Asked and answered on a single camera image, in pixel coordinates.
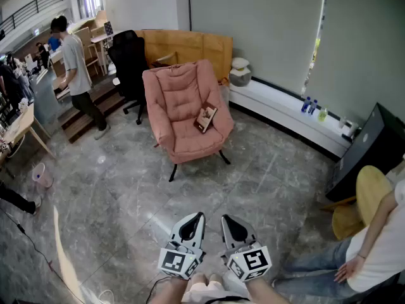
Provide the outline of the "small white container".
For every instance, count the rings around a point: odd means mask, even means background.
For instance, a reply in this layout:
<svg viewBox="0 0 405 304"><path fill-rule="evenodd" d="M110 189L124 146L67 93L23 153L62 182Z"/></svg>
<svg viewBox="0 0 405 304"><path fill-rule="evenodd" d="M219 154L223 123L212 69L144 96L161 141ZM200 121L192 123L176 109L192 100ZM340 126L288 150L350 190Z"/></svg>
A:
<svg viewBox="0 0 405 304"><path fill-rule="evenodd" d="M353 122L349 128L349 130L346 133L342 134L342 137L347 137L349 139L352 139L352 137L354 136L354 134L356 133L357 129L358 129L359 125L355 122Z"/></svg>

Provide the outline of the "pink padded armchair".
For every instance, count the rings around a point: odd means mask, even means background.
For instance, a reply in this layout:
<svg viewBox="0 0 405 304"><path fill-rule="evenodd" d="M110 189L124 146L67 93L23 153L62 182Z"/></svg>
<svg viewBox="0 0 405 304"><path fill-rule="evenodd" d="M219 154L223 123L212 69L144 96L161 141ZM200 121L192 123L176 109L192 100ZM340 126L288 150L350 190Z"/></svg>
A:
<svg viewBox="0 0 405 304"><path fill-rule="evenodd" d="M142 79L153 134L174 165L222 152L234 121L209 60L146 70ZM218 110L203 134L194 121L205 102Z"/></svg>

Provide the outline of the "yellow round wooden chair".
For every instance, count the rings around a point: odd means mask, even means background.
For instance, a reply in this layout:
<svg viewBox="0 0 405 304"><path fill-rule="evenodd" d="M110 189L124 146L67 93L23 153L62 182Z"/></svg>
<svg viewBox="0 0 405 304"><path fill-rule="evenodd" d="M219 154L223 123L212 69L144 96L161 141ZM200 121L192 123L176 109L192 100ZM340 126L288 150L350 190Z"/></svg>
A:
<svg viewBox="0 0 405 304"><path fill-rule="evenodd" d="M332 230L341 241L368 226L382 198L392 191L386 176L374 166L363 167L356 179L356 195L321 208L332 213Z"/></svg>

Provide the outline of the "grey roller blind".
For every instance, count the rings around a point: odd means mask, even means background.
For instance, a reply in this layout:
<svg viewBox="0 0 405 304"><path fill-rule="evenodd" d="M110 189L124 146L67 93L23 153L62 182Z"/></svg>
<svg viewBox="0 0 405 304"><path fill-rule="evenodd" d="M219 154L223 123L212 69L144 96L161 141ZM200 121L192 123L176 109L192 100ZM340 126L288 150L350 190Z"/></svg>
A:
<svg viewBox="0 0 405 304"><path fill-rule="evenodd" d="M405 0L327 0L306 93L357 124L376 103L405 122Z"/></svg>
<svg viewBox="0 0 405 304"><path fill-rule="evenodd" d="M190 0L192 28L230 36L233 56L253 76L300 94L308 75L322 0Z"/></svg>

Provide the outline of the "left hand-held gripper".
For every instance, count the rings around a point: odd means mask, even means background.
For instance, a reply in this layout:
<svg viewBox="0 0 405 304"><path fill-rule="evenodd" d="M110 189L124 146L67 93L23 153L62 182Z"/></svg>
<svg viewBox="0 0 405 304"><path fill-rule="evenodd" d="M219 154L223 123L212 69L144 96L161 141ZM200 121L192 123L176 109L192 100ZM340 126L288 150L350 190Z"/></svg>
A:
<svg viewBox="0 0 405 304"><path fill-rule="evenodd" d="M161 248L158 269L171 277L189 280L206 253L200 248L204 239L206 217L203 212L180 219L171 229L170 241Z"/></svg>

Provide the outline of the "dark wooden steps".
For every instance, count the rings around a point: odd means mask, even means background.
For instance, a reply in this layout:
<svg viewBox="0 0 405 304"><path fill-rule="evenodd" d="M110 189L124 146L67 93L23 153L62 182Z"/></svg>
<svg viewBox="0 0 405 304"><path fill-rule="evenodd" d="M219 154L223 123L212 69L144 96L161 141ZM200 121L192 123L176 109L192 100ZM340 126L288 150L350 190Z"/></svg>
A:
<svg viewBox="0 0 405 304"><path fill-rule="evenodd" d="M89 93L93 103L105 117L119 109L125 103L125 98L112 83L100 83ZM58 122L70 143L74 143L93 126L94 120L73 106L58 117Z"/></svg>

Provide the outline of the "pink waste bin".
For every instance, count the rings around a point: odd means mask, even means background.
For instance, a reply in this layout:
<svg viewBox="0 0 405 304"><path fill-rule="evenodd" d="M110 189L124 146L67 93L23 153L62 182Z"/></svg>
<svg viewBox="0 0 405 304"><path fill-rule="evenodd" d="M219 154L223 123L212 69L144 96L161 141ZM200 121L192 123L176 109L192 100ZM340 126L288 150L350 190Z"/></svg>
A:
<svg viewBox="0 0 405 304"><path fill-rule="evenodd" d="M50 188L54 179L45 164L39 163L32 171L32 180L45 188Z"/></svg>

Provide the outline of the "brown picture-cover book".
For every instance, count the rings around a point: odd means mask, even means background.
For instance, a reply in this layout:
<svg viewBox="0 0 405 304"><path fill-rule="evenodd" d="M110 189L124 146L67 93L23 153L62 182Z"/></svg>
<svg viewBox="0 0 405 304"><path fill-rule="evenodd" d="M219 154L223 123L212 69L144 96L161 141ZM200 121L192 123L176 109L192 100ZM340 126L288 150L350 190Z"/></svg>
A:
<svg viewBox="0 0 405 304"><path fill-rule="evenodd" d="M205 102L194 121L194 127L201 133L205 133L217 112L217 107L209 102Z"/></svg>

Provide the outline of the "light wooden chair dark seat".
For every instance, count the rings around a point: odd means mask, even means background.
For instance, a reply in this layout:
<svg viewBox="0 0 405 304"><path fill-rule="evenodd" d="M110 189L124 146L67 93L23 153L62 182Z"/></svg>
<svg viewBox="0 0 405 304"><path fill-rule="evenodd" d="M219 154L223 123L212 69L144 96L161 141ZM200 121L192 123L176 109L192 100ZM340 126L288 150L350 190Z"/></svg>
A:
<svg viewBox="0 0 405 304"><path fill-rule="evenodd" d="M151 63L153 68L161 68L161 67L168 67L170 66L169 61L174 61L174 64L177 64L178 57L176 52L172 52L166 56L160 57L154 60Z"/></svg>

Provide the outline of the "black metal railing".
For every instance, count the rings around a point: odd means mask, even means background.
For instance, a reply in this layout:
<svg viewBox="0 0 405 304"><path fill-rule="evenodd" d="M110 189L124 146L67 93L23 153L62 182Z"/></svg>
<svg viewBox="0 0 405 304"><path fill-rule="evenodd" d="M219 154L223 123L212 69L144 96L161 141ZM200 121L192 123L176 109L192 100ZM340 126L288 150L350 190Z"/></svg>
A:
<svg viewBox="0 0 405 304"><path fill-rule="evenodd" d="M12 30L16 29L34 15L63 1L64 0L33 0L29 2L0 23L0 34L8 35Z"/></svg>

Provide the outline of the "large black display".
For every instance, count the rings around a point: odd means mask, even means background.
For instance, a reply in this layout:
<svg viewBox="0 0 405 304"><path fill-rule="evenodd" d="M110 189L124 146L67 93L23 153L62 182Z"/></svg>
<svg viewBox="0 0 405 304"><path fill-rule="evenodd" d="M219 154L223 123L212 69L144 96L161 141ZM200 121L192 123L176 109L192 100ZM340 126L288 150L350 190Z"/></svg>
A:
<svg viewBox="0 0 405 304"><path fill-rule="evenodd" d="M405 122L377 103L359 135L333 167L325 196L338 202L356 194L359 171L371 165L387 174L405 155Z"/></svg>

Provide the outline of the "brown cardboard box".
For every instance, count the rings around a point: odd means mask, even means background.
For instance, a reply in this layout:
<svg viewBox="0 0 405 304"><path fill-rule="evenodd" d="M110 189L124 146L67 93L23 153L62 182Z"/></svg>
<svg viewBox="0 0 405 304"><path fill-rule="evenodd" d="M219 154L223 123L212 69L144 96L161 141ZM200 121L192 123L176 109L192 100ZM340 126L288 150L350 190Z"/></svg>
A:
<svg viewBox="0 0 405 304"><path fill-rule="evenodd" d="M84 18L76 23L69 24L69 26L67 27L67 31L72 34L86 27L88 27L91 31L94 29L98 29L99 27L104 27L104 23L106 23L107 21L108 19L106 11L100 10L97 12L97 15L95 17Z"/></svg>

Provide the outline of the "person's pale clothing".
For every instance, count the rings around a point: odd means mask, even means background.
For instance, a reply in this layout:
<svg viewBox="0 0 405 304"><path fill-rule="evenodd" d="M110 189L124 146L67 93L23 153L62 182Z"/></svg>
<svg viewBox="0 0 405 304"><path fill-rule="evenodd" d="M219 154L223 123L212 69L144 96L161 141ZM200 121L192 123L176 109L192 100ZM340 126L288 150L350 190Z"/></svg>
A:
<svg viewBox="0 0 405 304"><path fill-rule="evenodd" d="M190 287L184 293L182 304L254 304L247 298L224 288L224 280L218 274L207 278L203 273L195 274Z"/></svg>

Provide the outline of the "person's left forearm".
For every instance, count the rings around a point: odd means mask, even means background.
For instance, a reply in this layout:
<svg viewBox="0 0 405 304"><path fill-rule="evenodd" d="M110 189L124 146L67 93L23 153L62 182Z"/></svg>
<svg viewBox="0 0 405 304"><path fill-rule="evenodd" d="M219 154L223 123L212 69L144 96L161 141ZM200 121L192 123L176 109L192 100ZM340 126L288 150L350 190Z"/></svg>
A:
<svg viewBox="0 0 405 304"><path fill-rule="evenodd" d="M171 277L149 304L182 304L187 285L188 280Z"/></svg>

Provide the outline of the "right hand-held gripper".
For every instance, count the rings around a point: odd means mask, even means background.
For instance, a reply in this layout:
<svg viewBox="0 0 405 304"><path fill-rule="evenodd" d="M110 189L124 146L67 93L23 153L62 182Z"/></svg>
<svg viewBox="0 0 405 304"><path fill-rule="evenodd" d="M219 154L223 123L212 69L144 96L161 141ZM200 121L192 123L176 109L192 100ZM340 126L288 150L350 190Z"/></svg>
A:
<svg viewBox="0 0 405 304"><path fill-rule="evenodd" d="M227 251L222 254L225 265L240 282L259 278L272 266L267 246L256 240L253 226L233 215L221 217L223 242Z"/></svg>

